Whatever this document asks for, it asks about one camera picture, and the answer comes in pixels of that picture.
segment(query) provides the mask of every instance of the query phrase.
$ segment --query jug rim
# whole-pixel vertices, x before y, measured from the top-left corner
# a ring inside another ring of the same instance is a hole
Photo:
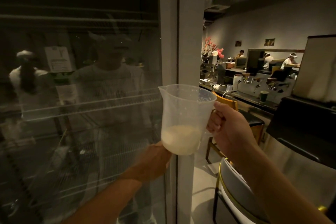
[[[158,86],[158,88],[166,88],[165,90],[167,90],[167,87],[168,86],[174,86],[174,85],[182,85],[182,86],[190,86],[190,87],[193,87],[193,88],[197,88],[197,89],[200,89],[200,90],[204,90],[206,92],[209,92],[208,90],[206,89],[203,89],[201,87],[197,87],[197,86],[194,86],[194,85],[189,85],[189,84],[183,84],[183,83],[175,83],[175,84],[169,84],[169,85],[166,85],[166,86]],[[209,102],[215,102],[216,101],[216,96],[214,94],[211,93],[211,95],[214,97],[214,100],[210,100],[210,101],[198,101],[198,100],[187,100],[187,99],[183,99],[183,98],[179,98],[177,96],[174,96],[170,93],[167,92],[167,94],[169,94],[170,96],[174,97],[174,98],[178,98],[178,99],[182,99],[182,100],[185,100],[185,101],[189,101],[189,102],[197,102],[197,103],[209,103]]]

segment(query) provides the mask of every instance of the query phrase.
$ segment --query measuring cup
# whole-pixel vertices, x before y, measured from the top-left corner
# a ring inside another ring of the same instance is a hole
[[[163,98],[161,141],[178,155],[195,153],[216,96],[200,87],[172,84],[159,87]]]

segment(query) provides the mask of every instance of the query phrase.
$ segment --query cream-colored liquid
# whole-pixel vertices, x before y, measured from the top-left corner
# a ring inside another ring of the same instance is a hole
[[[200,146],[202,133],[199,129],[187,125],[168,127],[161,132],[163,146],[177,155],[190,155]]]

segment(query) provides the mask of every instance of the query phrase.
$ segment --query jug spout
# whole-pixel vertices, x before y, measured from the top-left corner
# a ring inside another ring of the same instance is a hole
[[[167,86],[159,86],[158,88],[160,90],[162,98],[164,99],[167,93]]]

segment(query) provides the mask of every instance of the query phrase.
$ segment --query wall picture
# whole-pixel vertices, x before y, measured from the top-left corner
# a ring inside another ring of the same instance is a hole
[[[274,46],[274,43],[275,43],[275,38],[265,39],[264,46]]]
[[[236,44],[234,45],[235,47],[240,47],[242,45],[241,41],[236,41]]]

